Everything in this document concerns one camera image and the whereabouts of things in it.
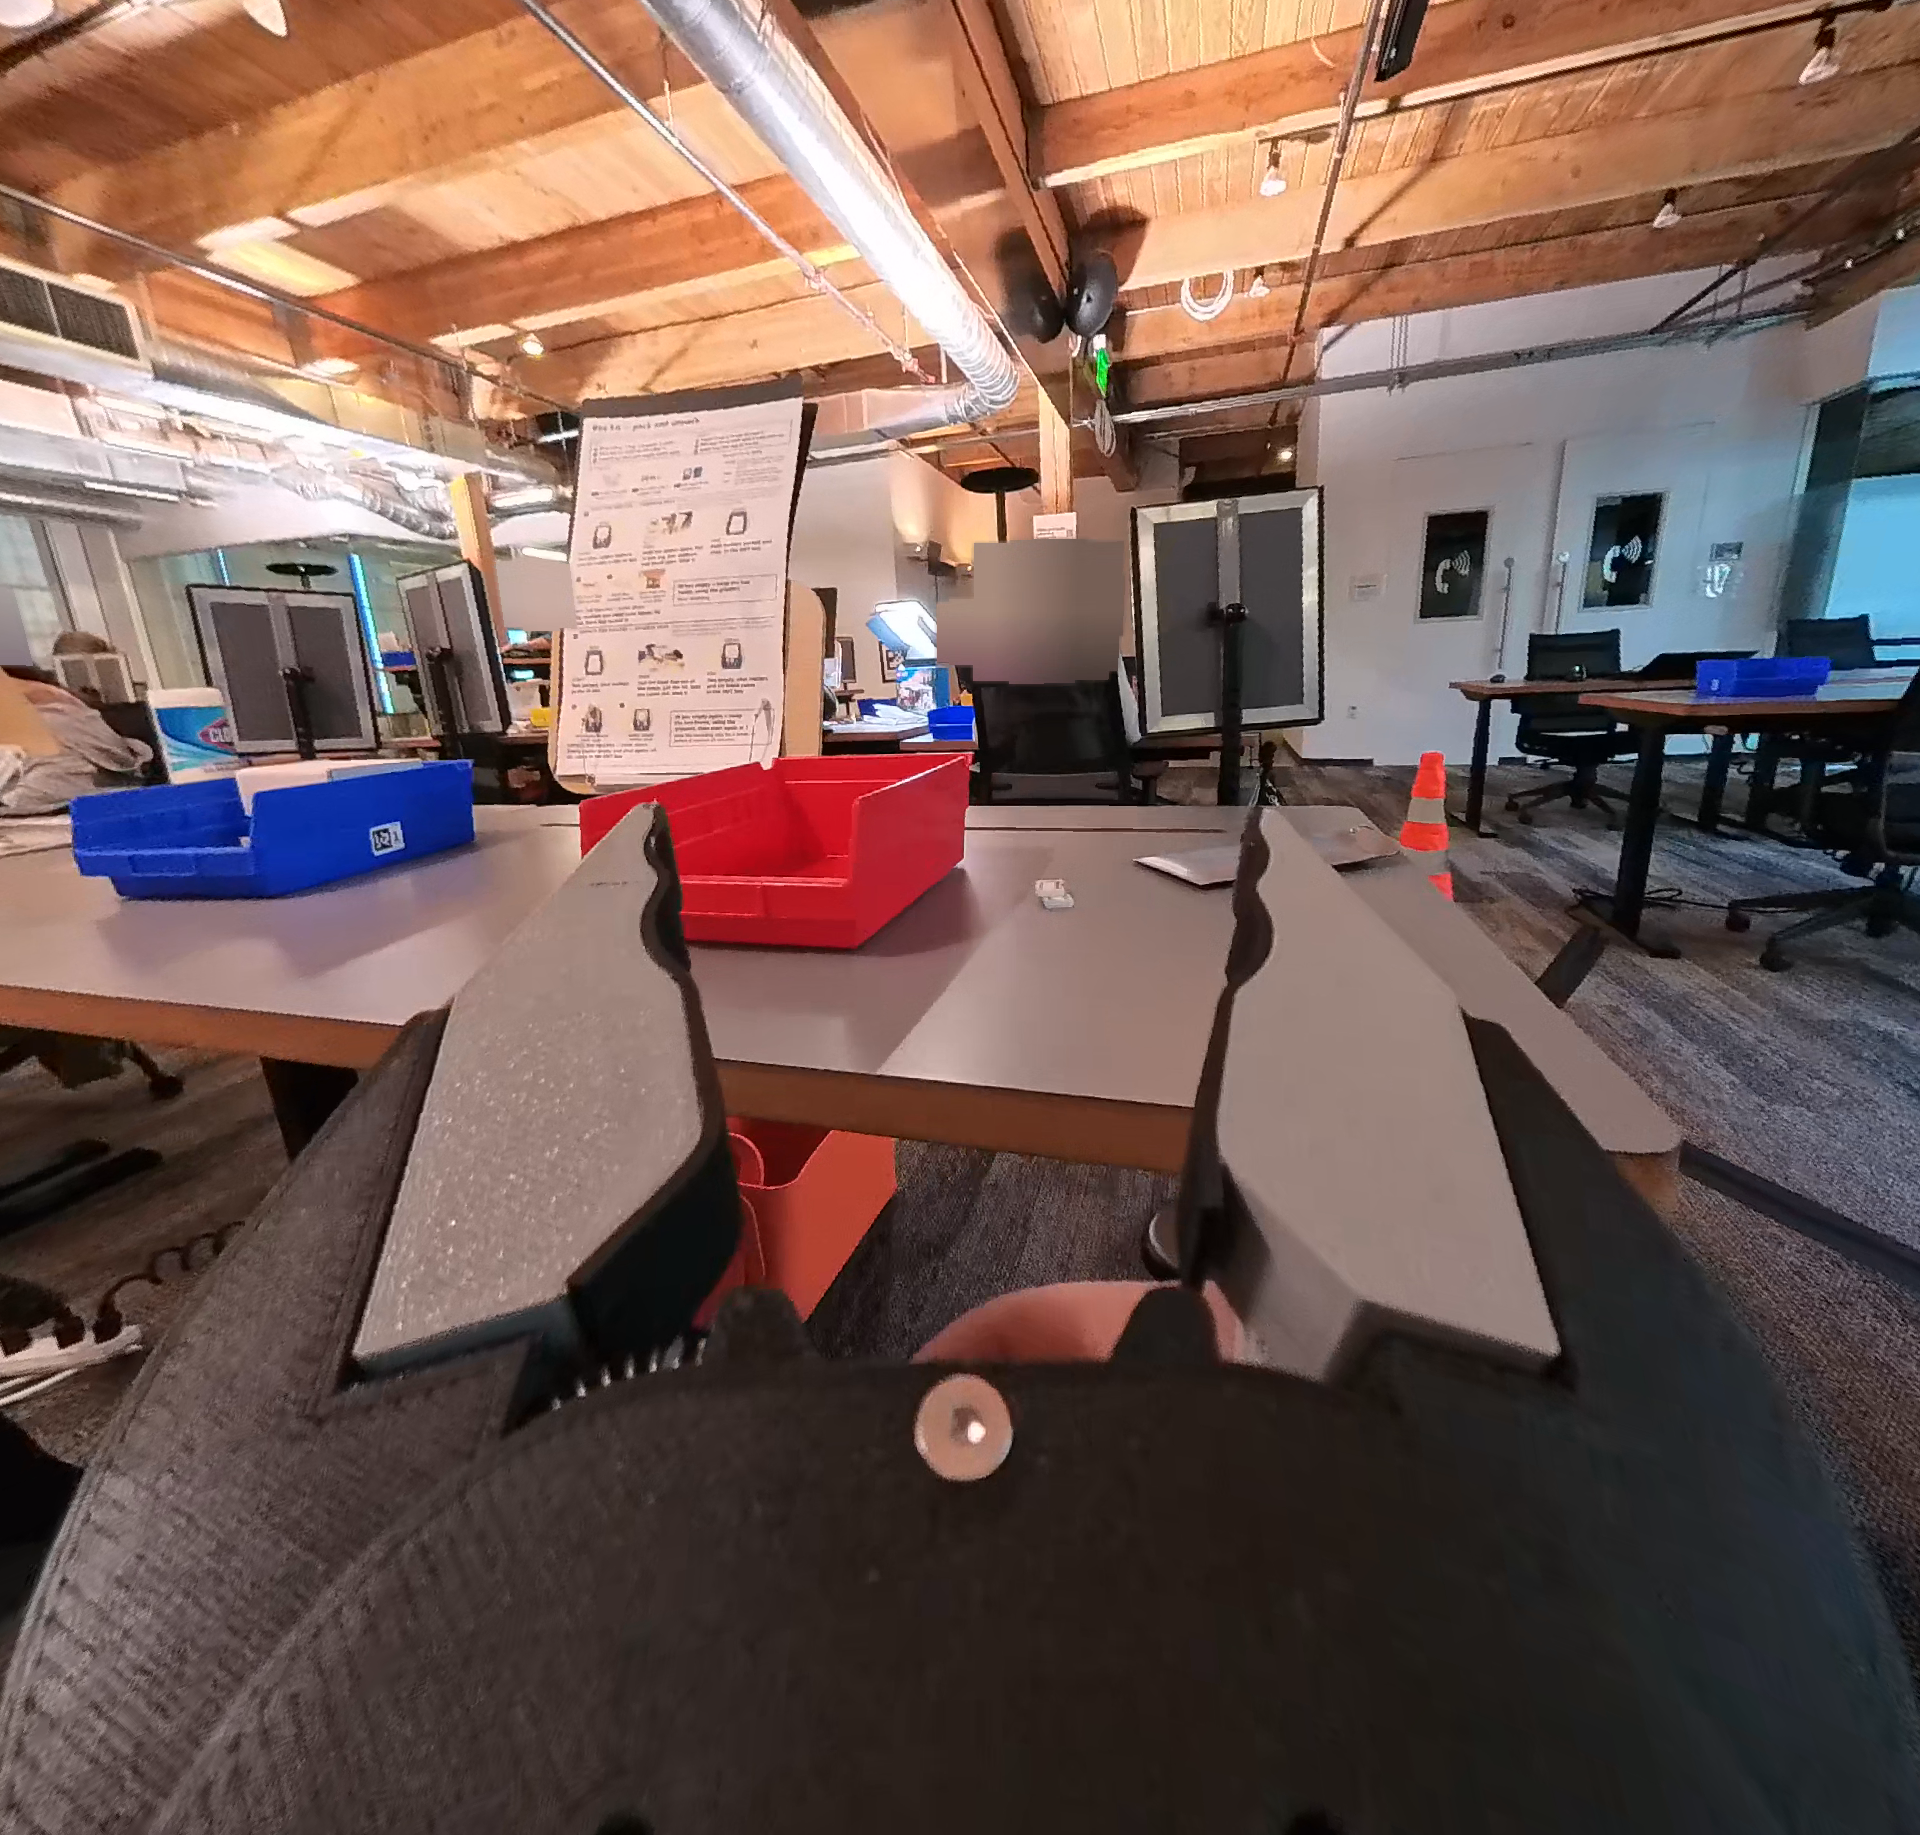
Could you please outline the grey flat pouch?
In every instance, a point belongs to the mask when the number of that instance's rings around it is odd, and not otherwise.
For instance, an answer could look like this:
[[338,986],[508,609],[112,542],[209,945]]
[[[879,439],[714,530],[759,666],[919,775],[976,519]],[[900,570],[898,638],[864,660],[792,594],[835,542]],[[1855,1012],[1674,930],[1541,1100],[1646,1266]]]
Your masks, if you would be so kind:
[[[1304,829],[1304,841],[1322,862],[1337,870],[1391,863],[1402,858],[1399,844],[1369,822],[1338,828],[1313,825]],[[1138,866],[1184,888],[1232,888],[1240,846],[1243,842],[1234,837],[1215,846],[1139,855]]]

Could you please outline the blue plastic bin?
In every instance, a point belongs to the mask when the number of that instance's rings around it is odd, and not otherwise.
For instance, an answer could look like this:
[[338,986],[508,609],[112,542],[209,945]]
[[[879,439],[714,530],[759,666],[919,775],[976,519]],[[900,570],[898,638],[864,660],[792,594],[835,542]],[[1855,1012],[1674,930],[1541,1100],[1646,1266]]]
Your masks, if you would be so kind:
[[467,762],[270,791],[249,814],[232,777],[70,801],[86,877],[124,901],[270,901],[361,878],[473,841]]

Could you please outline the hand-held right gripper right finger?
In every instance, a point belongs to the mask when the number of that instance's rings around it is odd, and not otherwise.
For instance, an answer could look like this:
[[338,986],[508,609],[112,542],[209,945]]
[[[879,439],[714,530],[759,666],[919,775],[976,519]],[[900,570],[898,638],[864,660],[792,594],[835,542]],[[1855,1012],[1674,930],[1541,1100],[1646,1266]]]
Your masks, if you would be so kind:
[[1410,1337],[1541,1374],[1560,1335],[1449,984],[1248,811],[1177,1201],[1179,1280],[1313,1382]]

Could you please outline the black office chair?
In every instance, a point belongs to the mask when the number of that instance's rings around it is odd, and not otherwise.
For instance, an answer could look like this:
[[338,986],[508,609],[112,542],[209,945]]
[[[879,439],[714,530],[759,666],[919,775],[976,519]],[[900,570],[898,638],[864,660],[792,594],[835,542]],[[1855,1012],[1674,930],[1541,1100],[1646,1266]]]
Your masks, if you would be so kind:
[[1798,839],[1827,855],[1855,883],[1748,896],[1728,902],[1724,926],[1743,933],[1755,911],[1800,911],[1772,933],[1758,964],[1782,974],[1800,942],[1859,925],[1868,939],[1918,933],[1918,677],[1897,703],[1859,720],[1827,723],[1803,734],[1758,737],[1751,829],[1790,814]]
[[1014,684],[972,679],[974,806],[1109,800],[1151,806],[1162,762],[1139,762],[1123,676]]
[[1523,681],[1565,681],[1571,690],[1522,696],[1514,746],[1526,762],[1564,768],[1565,777],[1508,795],[1505,814],[1534,824],[1542,808],[1564,801],[1576,812],[1593,811],[1607,829],[1619,828],[1619,795],[1600,787],[1599,770],[1630,752],[1630,736],[1613,717],[1583,701],[1587,686],[1617,677],[1619,631],[1613,626],[1527,637]]

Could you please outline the orange traffic cone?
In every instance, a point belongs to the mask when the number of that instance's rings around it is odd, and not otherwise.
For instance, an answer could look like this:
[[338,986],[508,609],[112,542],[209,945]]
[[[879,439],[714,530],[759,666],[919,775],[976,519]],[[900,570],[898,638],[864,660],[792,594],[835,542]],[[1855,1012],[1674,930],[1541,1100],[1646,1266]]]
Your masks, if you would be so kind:
[[1452,902],[1455,889],[1447,795],[1447,757],[1439,751],[1427,751],[1411,771],[1410,800],[1397,832],[1397,846],[1427,886]]

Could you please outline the wooden sheet board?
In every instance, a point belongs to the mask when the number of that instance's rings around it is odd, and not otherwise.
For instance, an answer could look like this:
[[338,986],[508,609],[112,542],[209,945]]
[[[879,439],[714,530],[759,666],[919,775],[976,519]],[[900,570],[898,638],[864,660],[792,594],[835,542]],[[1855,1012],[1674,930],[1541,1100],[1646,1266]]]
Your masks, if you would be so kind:
[[780,754],[813,760],[824,751],[826,618],[819,591],[784,585]]

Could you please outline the silver ventilation duct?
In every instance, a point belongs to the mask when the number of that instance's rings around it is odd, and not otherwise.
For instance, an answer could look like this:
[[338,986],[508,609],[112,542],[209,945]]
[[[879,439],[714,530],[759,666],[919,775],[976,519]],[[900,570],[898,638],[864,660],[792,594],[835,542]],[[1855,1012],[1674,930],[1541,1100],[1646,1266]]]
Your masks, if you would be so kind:
[[640,0],[962,378],[934,427],[976,425],[1019,392],[1014,353],[928,235],[900,185],[765,0]]

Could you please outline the wooden office desk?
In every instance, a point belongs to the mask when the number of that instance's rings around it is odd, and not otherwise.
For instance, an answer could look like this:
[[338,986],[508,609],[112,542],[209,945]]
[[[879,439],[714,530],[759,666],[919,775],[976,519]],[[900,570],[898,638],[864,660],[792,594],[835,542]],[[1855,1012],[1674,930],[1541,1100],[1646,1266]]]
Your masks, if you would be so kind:
[[1530,701],[1538,696],[1587,696],[1587,695],[1651,695],[1693,689],[1693,677],[1679,676],[1610,676],[1610,677],[1545,677],[1545,679],[1480,679],[1455,681],[1459,693],[1473,708],[1471,746],[1466,791],[1460,808],[1451,811],[1451,820],[1480,841],[1500,837],[1500,829],[1485,822],[1485,771],[1488,768],[1490,746],[1490,708],[1496,703]]
[[1693,686],[1585,693],[1583,705],[1610,714],[1628,727],[1636,737],[1636,752],[1619,824],[1613,886],[1600,889],[1593,902],[1576,904],[1576,915],[1648,959],[1681,956],[1669,934],[1644,926],[1669,737],[1726,734],[1864,742],[1870,724],[1898,711],[1914,686],[1915,668],[1840,671],[1805,696],[1699,696]]

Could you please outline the red fabric bag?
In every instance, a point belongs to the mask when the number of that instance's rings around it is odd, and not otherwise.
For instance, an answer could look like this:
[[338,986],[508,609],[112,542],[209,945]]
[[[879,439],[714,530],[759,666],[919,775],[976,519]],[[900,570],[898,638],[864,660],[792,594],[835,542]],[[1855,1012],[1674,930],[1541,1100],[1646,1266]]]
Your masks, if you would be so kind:
[[787,1295],[807,1320],[893,1199],[898,1144],[747,1118],[733,1118],[728,1128],[740,1234],[695,1327],[709,1327],[722,1300],[744,1287]]

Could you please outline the grey calibration panel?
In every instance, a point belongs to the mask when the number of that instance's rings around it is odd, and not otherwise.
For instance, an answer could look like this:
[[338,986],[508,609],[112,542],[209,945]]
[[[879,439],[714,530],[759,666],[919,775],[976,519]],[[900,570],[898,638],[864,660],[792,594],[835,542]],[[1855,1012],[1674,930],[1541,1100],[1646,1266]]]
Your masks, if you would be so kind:
[[1244,740],[1327,714],[1322,492],[1136,508],[1132,557],[1142,736],[1211,737],[1239,808]]
[[215,584],[183,594],[240,762],[376,751],[372,668],[350,594]]
[[508,679],[481,574],[465,560],[397,584],[419,703],[445,751],[511,727]]

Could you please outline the red plastic bin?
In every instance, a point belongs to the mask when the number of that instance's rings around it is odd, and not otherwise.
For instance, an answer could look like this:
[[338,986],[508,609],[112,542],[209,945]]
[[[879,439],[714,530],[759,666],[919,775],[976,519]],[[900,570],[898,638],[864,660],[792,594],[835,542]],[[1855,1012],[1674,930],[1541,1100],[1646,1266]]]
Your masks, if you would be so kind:
[[580,803],[588,854],[637,806],[667,814],[691,943],[855,950],[964,855],[971,760],[780,760]]

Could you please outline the black phone sign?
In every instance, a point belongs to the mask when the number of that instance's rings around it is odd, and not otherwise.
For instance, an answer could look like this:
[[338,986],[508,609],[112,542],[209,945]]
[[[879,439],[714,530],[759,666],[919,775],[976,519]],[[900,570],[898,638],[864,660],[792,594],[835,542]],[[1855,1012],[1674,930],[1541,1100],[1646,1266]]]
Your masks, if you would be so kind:
[[1595,497],[1578,569],[1583,614],[1642,609],[1649,602],[1664,513],[1666,496],[1659,492]]
[[1490,513],[1428,513],[1423,524],[1415,618],[1473,621],[1483,614]]

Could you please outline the white power strip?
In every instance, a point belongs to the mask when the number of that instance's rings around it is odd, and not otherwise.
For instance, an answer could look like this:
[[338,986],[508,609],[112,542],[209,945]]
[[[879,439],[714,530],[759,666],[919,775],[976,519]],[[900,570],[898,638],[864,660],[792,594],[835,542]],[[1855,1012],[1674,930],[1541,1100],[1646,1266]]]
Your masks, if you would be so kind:
[[70,1343],[60,1343],[50,1330],[45,1330],[19,1346],[7,1344],[1,1349],[1,1409],[17,1409],[61,1382],[139,1353],[144,1353],[139,1325],[122,1325],[108,1335],[84,1330]]

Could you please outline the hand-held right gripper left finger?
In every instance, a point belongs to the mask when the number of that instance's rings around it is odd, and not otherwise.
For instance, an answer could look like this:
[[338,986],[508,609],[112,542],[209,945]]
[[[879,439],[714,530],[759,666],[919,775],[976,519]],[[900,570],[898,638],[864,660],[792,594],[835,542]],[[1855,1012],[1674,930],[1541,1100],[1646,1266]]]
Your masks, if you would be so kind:
[[740,1225],[668,816],[640,801],[452,997],[353,1365],[523,1343],[545,1372],[647,1368]]

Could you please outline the white cardboard box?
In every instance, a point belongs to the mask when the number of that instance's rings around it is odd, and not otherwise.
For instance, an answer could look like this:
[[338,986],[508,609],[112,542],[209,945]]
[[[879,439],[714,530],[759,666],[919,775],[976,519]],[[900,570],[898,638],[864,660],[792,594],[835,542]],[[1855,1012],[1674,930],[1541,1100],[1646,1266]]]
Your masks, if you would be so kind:
[[419,762],[419,760],[289,762],[289,764],[240,768],[234,775],[234,783],[235,783],[235,788],[238,788],[244,811],[250,814],[256,800],[270,791],[293,791],[293,788],[323,787],[323,785],[346,783],[353,778],[410,771],[410,770],[423,768],[423,766],[428,766],[428,764]]

